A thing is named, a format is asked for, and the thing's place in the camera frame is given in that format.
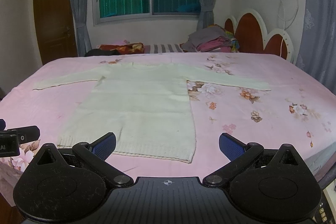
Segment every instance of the white headboard frame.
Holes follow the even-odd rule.
[[[270,39],[276,35],[279,34],[284,38],[284,43],[286,44],[287,47],[287,58],[286,60],[291,62],[292,61],[292,56],[293,56],[293,51],[294,51],[294,47],[293,47],[293,43],[291,38],[289,37],[289,34],[284,31],[283,29],[273,29],[270,33],[268,33],[265,22],[263,20],[263,18],[261,17],[261,15],[254,9],[245,9],[241,12],[238,20],[236,20],[236,18],[233,15],[230,15],[226,18],[226,20],[230,19],[234,28],[234,32],[236,33],[238,24],[241,20],[241,18],[246,15],[246,14],[252,14],[254,16],[254,18],[257,20],[260,30],[261,30],[261,35],[262,35],[262,40],[263,40],[263,47],[264,49],[266,48],[268,42],[270,41]]]

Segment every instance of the knit ribbed hem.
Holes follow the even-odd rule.
[[[92,143],[93,141],[95,141],[95,139],[92,140],[92,138],[84,136],[60,136],[58,138],[58,147],[72,147],[79,142]],[[164,160],[178,160],[186,163],[191,163],[195,153],[196,145],[192,144],[191,146],[193,146],[194,148],[179,146],[167,147],[162,145],[149,145],[119,141],[113,153],[117,155],[149,157]]]
[[[120,141],[117,143],[114,154],[126,156],[150,157],[156,159],[179,160],[191,163],[196,145],[191,147],[167,147],[163,145],[139,144]]]

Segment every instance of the sweater sleeve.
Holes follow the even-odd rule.
[[[64,75],[56,78],[51,78],[38,82],[34,86],[34,90],[43,90],[46,88],[51,88],[53,86],[68,85],[78,82],[86,81],[98,81],[107,74],[107,68],[105,66],[100,66],[93,68],[91,70],[86,70],[82,72],[72,73],[69,75]]]
[[[249,88],[255,90],[270,90],[269,84],[266,82],[259,82],[249,78],[242,78],[226,73],[217,73],[208,71],[202,68],[190,67],[185,65],[177,65],[180,75],[183,75],[186,80],[193,82],[213,83],[218,85],[238,86],[242,88]]]

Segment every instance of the electrical cord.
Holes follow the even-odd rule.
[[[284,6],[284,3],[283,3],[283,0],[280,0],[280,1],[281,1],[281,5],[282,5],[282,8],[283,8],[283,18],[285,18],[286,17],[285,6]],[[286,31],[286,21],[283,19],[283,35],[282,35],[282,40],[281,40],[281,44],[280,44],[280,57],[282,57],[282,44],[284,42],[285,31]]]
[[[282,40],[281,40],[281,45],[280,45],[280,57],[282,56],[282,45],[283,45],[283,42],[284,42],[284,36],[285,36],[285,31],[286,29],[288,29],[294,22],[296,16],[297,16],[297,13],[299,11],[299,0],[296,0],[296,10],[293,14],[293,16],[290,18],[290,19],[286,19],[286,11],[285,11],[285,6],[284,6],[284,3],[283,3],[283,0],[280,0],[281,1],[281,5],[282,5],[282,8],[283,8],[283,18],[279,15],[279,12],[278,12],[278,17],[283,21],[283,36],[282,36]],[[291,23],[287,26],[286,28],[286,22],[288,21],[291,21]]]

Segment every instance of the blue gripper pad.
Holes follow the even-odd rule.
[[[245,152],[243,146],[225,135],[219,137],[219,148],[230,161],[233,161]]]
[[[102,160],[106,160],[116,148],[116,137],[108,133],[90,144],[91,152]]]

